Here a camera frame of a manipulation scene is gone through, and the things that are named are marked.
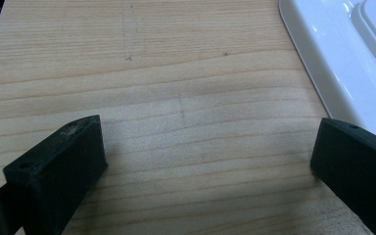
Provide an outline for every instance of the white plastic tray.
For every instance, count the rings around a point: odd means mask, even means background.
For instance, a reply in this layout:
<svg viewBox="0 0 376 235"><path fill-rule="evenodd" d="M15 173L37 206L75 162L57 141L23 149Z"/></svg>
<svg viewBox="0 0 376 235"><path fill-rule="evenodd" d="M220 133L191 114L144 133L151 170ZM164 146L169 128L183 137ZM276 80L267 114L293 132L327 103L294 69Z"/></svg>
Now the white plastic tray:
<svg viewBox="0 0 376 235"><path fill-rule="evenodd" d="M279 0L331 118L376 134L376 0Z"/></svg>

